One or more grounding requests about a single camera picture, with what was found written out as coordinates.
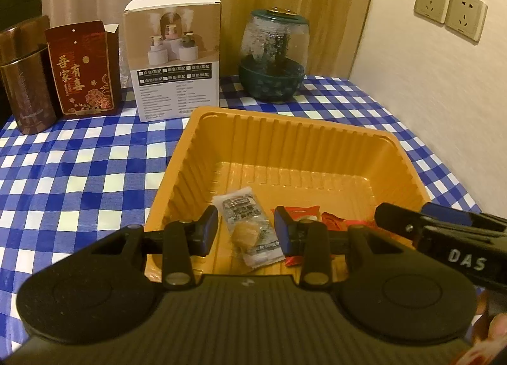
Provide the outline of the person's right hand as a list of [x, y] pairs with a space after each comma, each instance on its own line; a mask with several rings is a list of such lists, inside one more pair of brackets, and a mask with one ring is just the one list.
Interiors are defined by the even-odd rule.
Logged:
[[506, 294], [484, 290], [478, 302], [473, 346], [455, 364], [506, 365]]

